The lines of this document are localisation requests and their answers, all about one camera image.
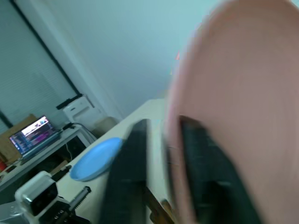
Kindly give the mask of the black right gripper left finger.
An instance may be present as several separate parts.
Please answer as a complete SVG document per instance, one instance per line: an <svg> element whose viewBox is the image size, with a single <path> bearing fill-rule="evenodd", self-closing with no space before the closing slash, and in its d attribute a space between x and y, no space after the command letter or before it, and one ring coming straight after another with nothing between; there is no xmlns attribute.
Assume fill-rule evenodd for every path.
<svg viewBox="0 0 299 224"><path fill-rule="evenodd" d="M148 121L130 129L115 157L100 209L100 224L146 224Z"/></svg>

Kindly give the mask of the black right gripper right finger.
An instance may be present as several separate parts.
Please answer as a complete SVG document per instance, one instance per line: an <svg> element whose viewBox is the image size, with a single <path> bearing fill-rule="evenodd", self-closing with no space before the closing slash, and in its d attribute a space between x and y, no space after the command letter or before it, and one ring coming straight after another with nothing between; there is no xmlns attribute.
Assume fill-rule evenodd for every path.
<svg viewBox="0 0 299 224"><path fill-rule="evenodd" d="M187 181L199 224L262 224L229 158L199 121L181 116Z"/></svg>

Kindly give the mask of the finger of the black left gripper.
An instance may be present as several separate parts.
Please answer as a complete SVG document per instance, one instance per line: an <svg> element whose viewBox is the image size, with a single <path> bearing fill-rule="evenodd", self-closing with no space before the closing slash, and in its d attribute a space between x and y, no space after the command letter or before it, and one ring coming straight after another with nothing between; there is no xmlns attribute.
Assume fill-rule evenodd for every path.
<svg viewBox="0 0 299 224"><path fill-rule="evenodd" d="M87 195L91 193L91 188L88 186L84 186L83 189L73 198L69 203L69 210L75 210L87 197Z"/></svg>
<svg viewBox="0 0 299 224"><path fill-rule="evenodd" d="M55 182L58 182L60 179L62 179L66 174L69 173L71 169L71 165L67 165L65 167L63 167L62 169L60 169L59 171L57 171L54 175L52 175L52 180Z"/></svg>

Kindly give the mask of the pink plate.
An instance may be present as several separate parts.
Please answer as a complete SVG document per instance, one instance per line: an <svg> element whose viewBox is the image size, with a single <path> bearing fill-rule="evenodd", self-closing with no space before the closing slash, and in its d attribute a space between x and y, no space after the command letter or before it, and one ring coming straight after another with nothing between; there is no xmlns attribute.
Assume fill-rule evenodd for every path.
<svg viewBox="0 0 299 224"><path fill-rule="evenodd" d="M198 29L168 97L165 150L179 224L192 207L180 117L199 121L233 163L262 224L299 224L299 8L230 0Z"/></svg>

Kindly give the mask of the white desk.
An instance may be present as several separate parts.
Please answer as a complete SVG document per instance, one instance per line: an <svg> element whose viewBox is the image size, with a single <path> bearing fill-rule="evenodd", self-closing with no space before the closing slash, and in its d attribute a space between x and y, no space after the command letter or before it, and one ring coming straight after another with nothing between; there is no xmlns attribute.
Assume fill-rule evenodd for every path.
<svg viewBox="0 0 299 224"><path fill-rule="evenodd" d="M12 183L14 183L24 174L28 173L37 164L45 160L51 154L55 153L59 148L67 144L70 140L72 140L75 137L78 137L86 148L90 146L92 143L94 143L97 139L91 132L89 132L80 125L75 125L73 129L69 128L63 131L59 140L45 148L43 151L39 152L28 162L21 165L21 161L18 161L16 163L16 168L13 169L10 173L2 172L0 174L3 176L2 181L0 182L0 192Z"/></svg>

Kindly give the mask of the blue plate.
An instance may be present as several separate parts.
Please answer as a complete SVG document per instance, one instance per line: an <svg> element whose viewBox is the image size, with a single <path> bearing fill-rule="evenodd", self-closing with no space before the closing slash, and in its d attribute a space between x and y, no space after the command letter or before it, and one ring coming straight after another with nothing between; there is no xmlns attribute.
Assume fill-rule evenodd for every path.
<svg viewBox="0 0 299 224"><path fill-rule="evenodd" d="M110 138L92 147L70 171L70 178L78 182L87 182L102 175L118 154L123 139Z"/></svg>

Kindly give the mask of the open laptop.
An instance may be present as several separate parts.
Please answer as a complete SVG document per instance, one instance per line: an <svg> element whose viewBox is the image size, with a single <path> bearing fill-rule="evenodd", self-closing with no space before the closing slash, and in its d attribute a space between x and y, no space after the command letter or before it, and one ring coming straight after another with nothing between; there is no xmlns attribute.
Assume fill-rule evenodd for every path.
<svg viewBox="0 0 299 224"><path fill-rule="evenodd" d="M43 115L18 132L9 140L21 154L21 160L29 160L61 138L62 131L55 128Z"/></svg>

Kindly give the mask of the beige bin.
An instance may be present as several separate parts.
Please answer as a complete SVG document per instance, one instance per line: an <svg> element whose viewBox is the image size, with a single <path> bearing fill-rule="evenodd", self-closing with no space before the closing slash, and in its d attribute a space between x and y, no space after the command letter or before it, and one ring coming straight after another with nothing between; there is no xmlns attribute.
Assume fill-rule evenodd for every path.
<svg viewBox="0 0 299 224"><path fill-rule="evenodd" d="M105 117L94 123L94 128L91 132L96 138L99 138L115 127L118 123L119 121L114 117Z"/></svg>

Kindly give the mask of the brown cardboard box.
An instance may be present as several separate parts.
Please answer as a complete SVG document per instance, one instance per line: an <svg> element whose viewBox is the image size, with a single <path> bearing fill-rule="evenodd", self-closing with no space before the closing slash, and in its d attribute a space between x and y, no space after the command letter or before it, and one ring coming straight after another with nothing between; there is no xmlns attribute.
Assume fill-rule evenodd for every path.
<svg viewBox="0 0 299 224"><path fill-rule="evenodd" d="M23 121L14 125L3 134L0 134L0 160L6 165L9 165L21 158L21 153L18 152L13 143L10 141L10 136L28 126L36 119L37 117L35 115L30 114Z"/></svg>

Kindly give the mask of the white printer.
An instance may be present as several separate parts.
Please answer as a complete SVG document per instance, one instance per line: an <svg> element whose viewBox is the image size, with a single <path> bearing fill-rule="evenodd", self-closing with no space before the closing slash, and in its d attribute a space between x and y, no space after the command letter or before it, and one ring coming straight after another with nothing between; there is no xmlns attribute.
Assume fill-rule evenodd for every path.
<svg viewBox="0 0 299 224"><path fill-rule="evenodd" d="M71 123L80 123L90 131L95 128L97 121L104 118L103 112L95 107L85 95L69 98L56 108L62 110Z"/></svg>

